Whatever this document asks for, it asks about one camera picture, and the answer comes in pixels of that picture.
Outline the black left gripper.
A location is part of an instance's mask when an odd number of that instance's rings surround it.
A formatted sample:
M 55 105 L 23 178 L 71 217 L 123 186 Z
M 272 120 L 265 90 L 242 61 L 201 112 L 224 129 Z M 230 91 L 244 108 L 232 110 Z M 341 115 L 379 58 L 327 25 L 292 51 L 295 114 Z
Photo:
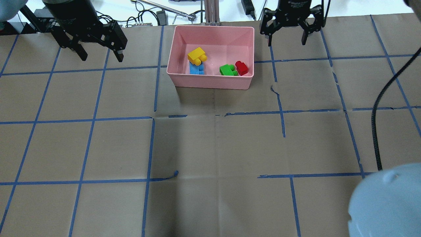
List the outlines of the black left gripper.
M 127 37 L 111 17 L 101 22 L 90 0 L 44 0 L 43 4 L 55 19 L 49 29 L 60 47 L 72 48 L 86 61 L 88 54 L 79 42 L 96 42 L 113 50 L 117 61 L 123 62 Z

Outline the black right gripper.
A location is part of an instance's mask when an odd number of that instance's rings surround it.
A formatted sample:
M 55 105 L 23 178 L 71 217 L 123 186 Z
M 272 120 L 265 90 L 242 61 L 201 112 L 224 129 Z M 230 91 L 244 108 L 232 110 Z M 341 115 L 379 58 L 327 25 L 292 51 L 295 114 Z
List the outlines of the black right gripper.
M 319 5 L 311 5 L 311 0 L 279 0 L 275 10 L 263 8 L 260 34 L 268 36 L 268 46 L 272 46 L 273 34 L 281 28 L 300 26 L 302 45 L 306 45 L 309 34 L 322 30 L 323 0 Z

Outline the right robot arm joint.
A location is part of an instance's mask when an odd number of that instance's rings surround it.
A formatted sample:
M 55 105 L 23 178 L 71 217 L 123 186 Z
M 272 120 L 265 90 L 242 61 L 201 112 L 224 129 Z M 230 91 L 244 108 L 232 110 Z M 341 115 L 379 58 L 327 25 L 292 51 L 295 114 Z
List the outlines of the right robot arm joint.
M 421 165 L 400 165 L 368 175 L 353 191 L 351 237 L 421 235 Z

